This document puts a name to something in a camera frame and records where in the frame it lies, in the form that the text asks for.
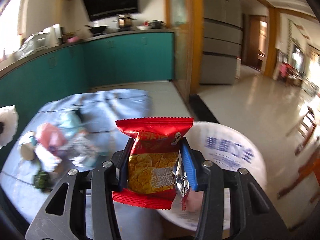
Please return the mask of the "grey multi-door refrigerator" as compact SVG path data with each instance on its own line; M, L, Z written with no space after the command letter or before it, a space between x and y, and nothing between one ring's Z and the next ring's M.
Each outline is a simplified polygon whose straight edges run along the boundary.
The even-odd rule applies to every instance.
M242 44L240 0L203 0L200 84L232 85Z

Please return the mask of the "wooden sliding door frame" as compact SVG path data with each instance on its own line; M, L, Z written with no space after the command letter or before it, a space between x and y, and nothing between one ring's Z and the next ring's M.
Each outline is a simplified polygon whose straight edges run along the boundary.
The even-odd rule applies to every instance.
M199 88L203 16L203 0L165 0L166 27L175 34L173 83L185 102Z

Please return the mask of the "red yellow snack packet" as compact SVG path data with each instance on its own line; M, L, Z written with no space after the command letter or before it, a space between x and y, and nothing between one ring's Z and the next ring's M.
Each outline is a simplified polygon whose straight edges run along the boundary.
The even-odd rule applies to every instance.
M148 209L171 209L176 196L173 167L193 118L148 117L116 121L134 140L125 165L126 185L113 192L115 202Z

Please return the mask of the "pink tissue packet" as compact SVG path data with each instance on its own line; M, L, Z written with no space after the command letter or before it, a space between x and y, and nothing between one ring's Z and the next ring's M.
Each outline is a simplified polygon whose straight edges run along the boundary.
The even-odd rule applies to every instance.
M48 122L37 127L36 139L53 155L57 155L59 148L67 142L61 130Z

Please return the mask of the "black lidded pot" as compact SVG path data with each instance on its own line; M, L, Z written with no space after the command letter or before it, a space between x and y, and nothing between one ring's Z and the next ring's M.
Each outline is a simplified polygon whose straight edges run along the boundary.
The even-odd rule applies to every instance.
M150 24L152 29L163 29L165 27L165 23L159 20L153 20Z

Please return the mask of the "black wok pan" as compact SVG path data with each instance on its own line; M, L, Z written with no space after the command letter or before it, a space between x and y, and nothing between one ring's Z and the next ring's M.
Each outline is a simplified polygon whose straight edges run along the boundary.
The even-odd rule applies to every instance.
M108 30L108 25L101 25L97 27L92 27L90 25L85 25L88 28L91 34L93 35L100 35L105 33Z

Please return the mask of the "light blue checked tablecloth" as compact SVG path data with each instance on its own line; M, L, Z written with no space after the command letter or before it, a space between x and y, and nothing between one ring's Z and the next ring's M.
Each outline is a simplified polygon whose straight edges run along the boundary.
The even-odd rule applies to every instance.
M80 127L87 132L87 139L101 154L111 157L124 149L129 137L116 127L116 121L149 117L152 113L152 98L147 91L138 89L114 89L95 93L75 94L42 106L32 116L24 133L36 131L42 123L63 127L63 122L72 110L82 115ZM33 176L38 166L23 160L19 142L11 149L1 172L1 187L27 223L31 223L48 197L33 187ZM161 239L161 217L156 210L115 203L116 218L122 239Z

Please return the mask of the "white red bowl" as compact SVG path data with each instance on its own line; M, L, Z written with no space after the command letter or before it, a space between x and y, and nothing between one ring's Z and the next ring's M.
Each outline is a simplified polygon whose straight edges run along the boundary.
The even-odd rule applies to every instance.
M142 25L137 26L138 30L149 30L151 29L150 22L144 22Z

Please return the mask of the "teal kitchen base cabinets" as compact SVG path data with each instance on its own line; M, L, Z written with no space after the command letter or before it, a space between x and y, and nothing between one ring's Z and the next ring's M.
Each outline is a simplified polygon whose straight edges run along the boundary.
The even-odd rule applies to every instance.
M116 33L48 49L1 75L1 106L15 106L18 133L45 104L90 88L172 80L174 33Z

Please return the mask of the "white dish rack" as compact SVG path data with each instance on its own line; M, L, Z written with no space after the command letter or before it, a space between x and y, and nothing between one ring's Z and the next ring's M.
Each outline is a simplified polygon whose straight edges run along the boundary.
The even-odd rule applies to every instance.
M35 33L25 40L21 48L16 51L15 58L23 59L33 53L49 47L49 33Z

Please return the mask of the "green white packet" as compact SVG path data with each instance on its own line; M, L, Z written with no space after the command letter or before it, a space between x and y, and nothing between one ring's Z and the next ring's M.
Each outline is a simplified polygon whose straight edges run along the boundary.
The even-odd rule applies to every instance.
M34 175L33 185L36 189L46 190L51 187L50 174L46 171L39 170L37 174Z

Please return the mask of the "steel cooking pot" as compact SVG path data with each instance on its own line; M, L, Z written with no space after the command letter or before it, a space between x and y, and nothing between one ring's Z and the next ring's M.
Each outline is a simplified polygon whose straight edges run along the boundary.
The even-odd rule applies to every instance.
M130 29L136 18L132 18L130 14L119 14L114 22L117 23L119 29Z

